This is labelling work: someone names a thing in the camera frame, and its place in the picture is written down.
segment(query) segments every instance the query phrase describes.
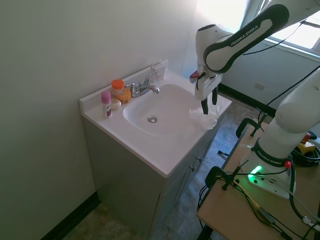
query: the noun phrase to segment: robotic arm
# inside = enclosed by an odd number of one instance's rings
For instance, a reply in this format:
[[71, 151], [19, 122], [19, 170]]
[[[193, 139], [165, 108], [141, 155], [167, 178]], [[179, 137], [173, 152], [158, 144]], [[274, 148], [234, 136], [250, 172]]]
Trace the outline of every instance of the robotic arm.
[[[320, 0], [270, 0], [261, 13], [235, 34], [216, 25], [200, 28], [196, 33], [196, 97], [202, 102], [215, 90], [221, 77], [234, 61], [265, 38], [320, 11]], [[310, 128], [320, 122], [320, 70], [311, 74], [279, 105], [262, 137], [240, 163], [244, 172], [278, 173], [285, 170], [288, 156]], [[281, 174], [248, 177], [251, 184], [288, 199], [290, 170]]]
[[234, 61], [253, 46], [319, 10], [320, 0], [271, 0], [259, 15], [235, 34], [214, 24], [200, 28], [196, 33], [199, 74], [201, 68], [216, 74], [227, 72]]

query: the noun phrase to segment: cabinet handle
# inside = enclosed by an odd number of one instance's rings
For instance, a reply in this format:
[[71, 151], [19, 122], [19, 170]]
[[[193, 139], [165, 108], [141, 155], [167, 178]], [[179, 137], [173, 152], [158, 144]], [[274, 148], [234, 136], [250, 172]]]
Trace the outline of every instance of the cabinet handle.
[[202, 162], [202, 160], [203, 160], [204, 158], [203, 158], [203, 157], [198, 157], [198, 156], [197, 156], [197, 157], [196, 157], [196, 159], [197, 159], [197, 160], [199, 160], [199, 163], [201, 163], [201, 162]]
[[194, 172], [196, 170], [196, 167], [195, 166], [190, 166], [190, 169], [192, 172]]

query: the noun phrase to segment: tile floor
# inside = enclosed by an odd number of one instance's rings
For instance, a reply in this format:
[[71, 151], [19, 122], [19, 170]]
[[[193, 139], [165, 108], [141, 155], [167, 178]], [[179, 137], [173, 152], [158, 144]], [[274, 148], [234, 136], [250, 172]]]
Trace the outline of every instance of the tile floor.
[[[232, 98], [224, 121], [207, 153], [205, 161], [181, 198], [165, 218], [162, 226], [154, 233], [151, 240], [196, 240], [201, 232], [196, 217], [198, 196], [204, 186], [204, 180], [213, 166], [222, 166], [224, 160], [217, 155], [218, 150], [229, 153], [237, 141], [236, 129], [246, 118], [257, 118], [258, 111]], [[214, 232], [212, 240], [224, 240]], [[81, 223], [79, 223], [63, 240], [141, 240], [128, 226], [122, 224], [101, 203]]]

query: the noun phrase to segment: vanity cabinet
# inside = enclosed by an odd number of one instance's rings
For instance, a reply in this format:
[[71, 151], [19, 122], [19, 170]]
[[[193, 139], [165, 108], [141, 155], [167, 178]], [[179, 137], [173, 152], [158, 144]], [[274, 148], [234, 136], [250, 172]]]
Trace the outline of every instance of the vanity cabinet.
[[206, 160], [225, 113], [167, 178], [84, 118], [94, 183], [100, 201], [123, 223], [148, 239]]

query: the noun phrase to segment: faucet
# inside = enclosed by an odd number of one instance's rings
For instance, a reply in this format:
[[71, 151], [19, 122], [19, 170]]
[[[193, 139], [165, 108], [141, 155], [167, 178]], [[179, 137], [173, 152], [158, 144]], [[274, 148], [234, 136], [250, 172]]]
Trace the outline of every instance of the faucet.
[[159, 88], [155, 85], [150, 85], [150, 77], [154, 74], [157, 74], [158, 71], [154, 71], [149, 76], [147, 76], [144, 80], [144, 82], [138, 82], [138, 85], [135, 83], [131, 83], [126, 85], [126, 88], [129, 88], [131, 91], [131, 97], [136, 98], [143, 94], [146, 94], [151, 90], [154, 94], [158, 94], [160, 92]]

